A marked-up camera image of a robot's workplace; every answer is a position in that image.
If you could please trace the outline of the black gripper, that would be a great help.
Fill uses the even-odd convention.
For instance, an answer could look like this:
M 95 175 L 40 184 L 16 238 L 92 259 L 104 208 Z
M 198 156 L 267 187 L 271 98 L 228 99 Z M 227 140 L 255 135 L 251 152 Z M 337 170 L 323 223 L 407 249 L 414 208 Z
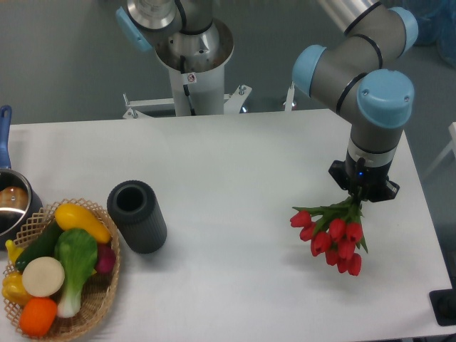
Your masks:
M 382 202 L 394 200 L 400 189 L 388 176 L 391 164 L 369 167 L 365 158 L 355 161 L 346 157 L 344 161 L 334 160 L 328 172 L 357 202 Z

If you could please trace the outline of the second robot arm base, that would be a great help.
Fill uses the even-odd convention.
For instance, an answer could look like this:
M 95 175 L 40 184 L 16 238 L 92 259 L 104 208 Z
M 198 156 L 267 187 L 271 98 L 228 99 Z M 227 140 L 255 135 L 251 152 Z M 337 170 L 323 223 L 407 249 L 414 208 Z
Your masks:
M 115 12 L 127 38 L 142 52 L 153 49 L 167 67 L 203 73 L 223 66 L 234 39 L 214 17 L 213 1 L 125 1 Z

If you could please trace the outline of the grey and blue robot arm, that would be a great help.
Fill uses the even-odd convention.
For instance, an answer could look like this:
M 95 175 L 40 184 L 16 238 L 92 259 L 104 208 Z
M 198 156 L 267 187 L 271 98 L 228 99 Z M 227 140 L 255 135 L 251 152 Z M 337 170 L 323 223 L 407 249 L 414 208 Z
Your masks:
M 392 200 L 400 189 L 388 172 L 410 119 L 411 80 L 387 64 L 418 37 L 418 23 L 402 7 L 381 1 L 320 1 L 346 39 L 333 49 L 312 45 L 292 70 L 294 85 L 351 124 L 346 158 L 329 173 L 357 202 Z

